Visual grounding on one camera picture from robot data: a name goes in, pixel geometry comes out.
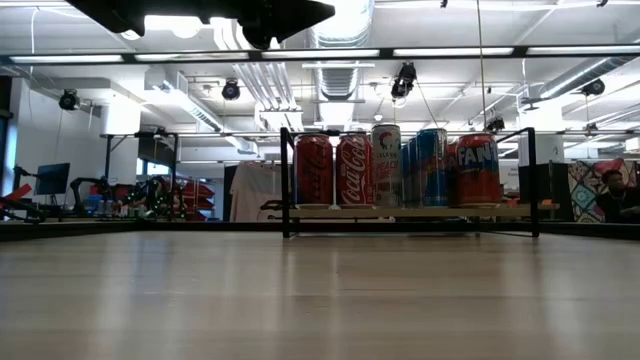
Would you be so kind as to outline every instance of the computer monitor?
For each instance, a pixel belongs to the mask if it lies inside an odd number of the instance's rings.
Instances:
[[[56,195],[67,192],[70,163],[38,167],[36,195]]]

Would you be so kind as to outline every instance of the red soda can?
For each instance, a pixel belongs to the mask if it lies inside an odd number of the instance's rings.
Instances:
[[[296,139],[295,198],[299,208],[329,208],[333,204],[333,146],[327,135]]]
[[[460,137],[458,158],[458,203],[460,206],[494,206],[500,203],[498,145],[492,135]]]
[[[373,207],[373,146],[366,134],[340,138],[336,173],[336,202],[340,207]]]

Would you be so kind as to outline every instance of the person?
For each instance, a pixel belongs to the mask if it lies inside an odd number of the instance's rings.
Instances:
[[[609,192],[600,194],[596,203],[608,223],[640,223],[640,190],[626,187],[622,173],[609,170],[602,174],[602,183]]]

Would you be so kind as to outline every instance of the white cloth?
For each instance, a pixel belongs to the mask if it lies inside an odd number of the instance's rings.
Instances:
[[[281,200],[280,166],[256,162],[238,165],[231,183],[230,222],[268,222],[269,215],[281,217],[281,211],[261,211],[260,206],[269,200]]]

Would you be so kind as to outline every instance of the soda can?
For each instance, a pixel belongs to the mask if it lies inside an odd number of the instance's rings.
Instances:
[[[409,140],[409,166],[411,167],[411,202],[409,207],[419,207],[420,173],[418,172],[418,142],[416,138]]]
[[[447,131],[421,130],[417,139],[421,203],[423,206],[448,206]]]
[[[456,155],[457,142],[447,145],[447,200],[449,206],[458,206],[458,157]]]
[[[302,135],[295,145],[296,205],[300,209],[328,209],[333,204],[333,146],[329,137]]]
[[[482,207],[500,203],[498,145],[492,135],[460,137],[458,157],[458,201],[460,206]]]
[[[402,145],[402,203],[406,208],[411,207],[412,190],[409,145]]]
[[[376,125],[372,129],[374,192],[376,206],[396,208],[402,205],[402,151],[400,127]]]
[[[340,207],[373,207],[373,145],[365,133],[340,138],[336,173],[336,203]]]

